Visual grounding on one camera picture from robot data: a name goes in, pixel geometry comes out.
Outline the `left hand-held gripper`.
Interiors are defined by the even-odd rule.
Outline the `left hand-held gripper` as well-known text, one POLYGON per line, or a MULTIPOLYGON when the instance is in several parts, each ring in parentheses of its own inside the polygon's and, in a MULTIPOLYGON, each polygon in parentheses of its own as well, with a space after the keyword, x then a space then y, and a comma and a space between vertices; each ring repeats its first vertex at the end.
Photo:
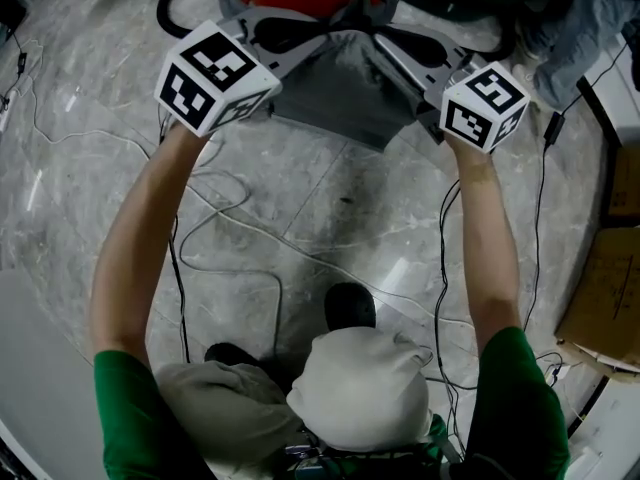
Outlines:
POLYGON ((252 7, 246 28, 258 38, 258 60, 211 20, 167 53, 154 98, 199 137, 249 117, 281 91, 285 78, 319 50, 332 31, 327 20, 276 8, 252 7))

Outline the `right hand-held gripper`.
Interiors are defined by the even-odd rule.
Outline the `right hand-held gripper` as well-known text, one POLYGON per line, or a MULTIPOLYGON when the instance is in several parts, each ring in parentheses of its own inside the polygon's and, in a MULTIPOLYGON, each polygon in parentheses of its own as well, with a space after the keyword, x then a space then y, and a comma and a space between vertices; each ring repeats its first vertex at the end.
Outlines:
MULTIPOLYGON (((409 25, 387 25, 374 36, 376 45, 419 88, 442 85, 448 68, 459 65, 465 50, 439 31, 409 25)), ((445 83, 436 111, 424 127, 438 144, 446 133, 485 153, 517 129, 530 95, 499 62, 483 66, 472 57, 445 83)))

